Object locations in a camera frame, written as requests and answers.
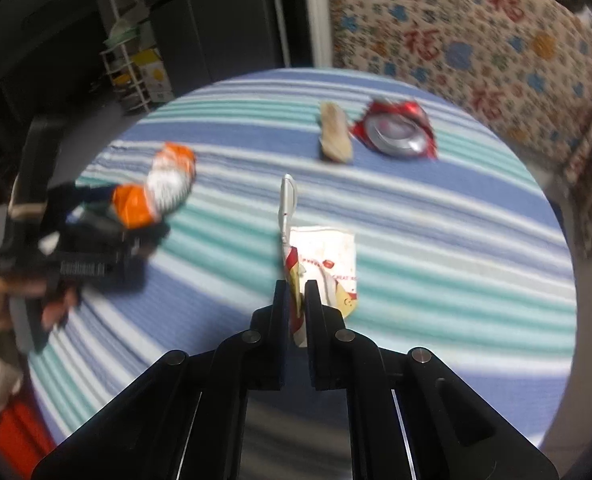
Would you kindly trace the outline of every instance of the red object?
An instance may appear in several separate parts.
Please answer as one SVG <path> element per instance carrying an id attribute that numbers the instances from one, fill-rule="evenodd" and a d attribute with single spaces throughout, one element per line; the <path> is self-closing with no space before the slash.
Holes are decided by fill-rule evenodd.
<path id="1" fill-rule="evenodd" d="M 358 138 L 363 144 L 377 150 L 374 143 L 370 140 L 365 130 L 365 120 L 373 115 L 377 114 L 395 114 L 403 116 L 404 118 L 415 122 L 424 131 L 427 136 L 427 148 L 424 153 L 420 153 L 419 156 L 426 156 L 428 158 L 436 158 L 436 140 L 434 139 L 434 131 L 429 123 L 429 118 L 425 111 L 420 107 L 417 102 L 414 101 L 402 101 L 399 103 L 389 103 L 385 101 L 374 101 L 367 108 L 365 115 L 362 119 L 357 122 L 353 129 L 352 134 Z"/>
<path id="2" fill-rule="evenodd" d="M 20 392 L 0 413 L 0 453 L 22 478 L 29 480 L 36 465 L 55 447 L 25 369 Z"/>

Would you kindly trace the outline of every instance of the tablecloth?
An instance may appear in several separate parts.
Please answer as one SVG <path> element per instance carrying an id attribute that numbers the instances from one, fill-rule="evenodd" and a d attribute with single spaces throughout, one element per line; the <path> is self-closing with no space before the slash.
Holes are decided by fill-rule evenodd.
<path id="1" fill-rule="evenodd" d="M 434 127 L 438 160 L 387 158 L 356 140 L 351 166 L 320 160 L 320 101 L 337 102 L 356 120 L 376 96 L 418 101 Z M 166 140 L 192 147 L 198 177 L 168 218 L 170 234 L 150 258 L 143 287 L 84 288 L 81 307 L 30 356 L 57 442 L 168 349 L 213 349 L 271 304 L 282 277 L 277 211 L 285 173 L 298 183 L 294 224 L 356 234 L 359 305 L 348 327 L 395 351 L 430 348 L 540 442 L 574 351 L 572 263 L 542 191 L 486 127 L 380 76 L 274 70 L 163 106 L 112 142 L 80 182 L 141 182 Z M 343 393 L 314 393 L 294 377 L 292 396 L 251 396 L 242 477 L 347 477 Z"/>

